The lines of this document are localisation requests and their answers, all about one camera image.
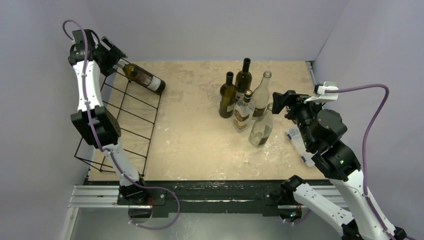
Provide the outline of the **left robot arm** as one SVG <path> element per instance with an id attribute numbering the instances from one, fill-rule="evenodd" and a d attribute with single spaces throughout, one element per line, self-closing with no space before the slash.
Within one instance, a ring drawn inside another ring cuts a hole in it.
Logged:
<path id="1" fill-rule="evenodd" d="M 101 94 L 101 74 L 109 75 L 126 54 L 106 37 L 99 40 L 90 29 L 74 30 L 72 35 L 74 45 L 68 62 L 77 78 L 78 107 L 70 116 L 71 122 L 86 143 L 111 162 L 122 197 L 142 205 L 148 201 L 149 191 L 122 146 L 120 125 L 104 106 Z"/>

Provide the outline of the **square clear liquor bottle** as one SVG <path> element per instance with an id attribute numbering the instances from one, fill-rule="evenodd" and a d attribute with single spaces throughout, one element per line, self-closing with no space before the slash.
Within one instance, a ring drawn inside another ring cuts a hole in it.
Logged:
<path id="1" fill-rule="evenodd" d="M 253 117 L 255 105 L 252 102 L 253 91 L 248 89 L 234 106 L 233 126 L 238 133 L 245 131 Z"/>

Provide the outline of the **clear wine bottle dark label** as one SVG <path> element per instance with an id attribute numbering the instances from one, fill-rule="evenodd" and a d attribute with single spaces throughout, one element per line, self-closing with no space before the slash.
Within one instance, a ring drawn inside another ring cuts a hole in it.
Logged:
<path id="1" fill-rule="evenodd" d="M 255 147 L 263 146 L 269 139 L 273 130 L 273 103 L 267 105 L 264 114 L 256 119 L 251 132 L 249 134 L 249 141 Z"/>

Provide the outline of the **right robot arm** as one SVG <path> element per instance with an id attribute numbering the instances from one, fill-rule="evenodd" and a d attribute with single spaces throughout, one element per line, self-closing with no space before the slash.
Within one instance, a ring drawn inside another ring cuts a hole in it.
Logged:
<path id="1" fill-rule="evenodd" d="M 336 187 L 347 209 L 316 193 L 297 175 L 282 183 L 282 200 L 306 206 L 330 224 L 343 240 L 405 239 L 405 230 L 385 217 L 366 186 L 365 165 L 342 142 L 347 127 L 340 114 L 293 90 L 274 92 L 272 97 L 272 113 L 289 109 L 286 119 L 295 121 L 306 151 L 312 154 L 318 170 Z"/>

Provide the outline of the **dark green labelled wine bottle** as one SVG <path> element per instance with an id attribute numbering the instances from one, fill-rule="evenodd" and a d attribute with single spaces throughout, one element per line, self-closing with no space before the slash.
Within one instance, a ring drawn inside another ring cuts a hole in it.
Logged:
<path id="1" fill-rule="evenodd" d="M 165 81 L 148 72 L 144 68 L 134 64 L 119 61 L 117 66 L 122 69 L 123 74 L 131 81 L 161 95 L 166 88 Z"/>

